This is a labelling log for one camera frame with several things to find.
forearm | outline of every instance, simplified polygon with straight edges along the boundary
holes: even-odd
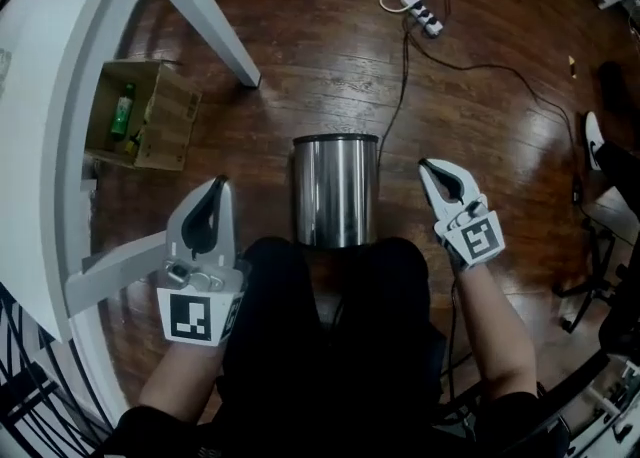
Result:
[[[138,404],[197,422],[220,371],[224,348],[176,343],[140,393]]]
[[[489,397],[536,393],[535,349],[524,323],[484,264],[458,275],[473,355]]]

black sleeve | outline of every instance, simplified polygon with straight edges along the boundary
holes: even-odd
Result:
[[[91,455],[197,456],[200,445],[196,425],[188,424],[155,408],[139,406],[128,410],[111,436]]]
[[[569,447],[569,436],[559,424],[508,449],[531,435],[541,419],[540,402],[533,394],[507,394],[480,409],[475,425],[476,440],[489,456],[562,458]]]

cardboard box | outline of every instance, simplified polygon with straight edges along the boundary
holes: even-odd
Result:
[[[127,136],[116,142],[111,122],[127,83],[136,85]],[[105,63],[96,88],[86,152],[128,168],[182,170],[202,93],[157,61],[118,60]],[[141,131],[139,147],[130,137]]]

trash can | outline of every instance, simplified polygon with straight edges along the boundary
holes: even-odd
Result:
[[[293,140],[296,237],[318,248],[376,239],[376,145],[370,134],[318,134]]]

green bottle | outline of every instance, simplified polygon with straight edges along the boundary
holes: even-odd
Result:
[[[131,108],[133,107],[133,99],[136,95],[136,85],[127,83],[124,94],[118,99],[116,113],[111,122],[111,138],[114,142],[120,142],[127,135],[127,127],[129,126],[129,117],[131,116]]]

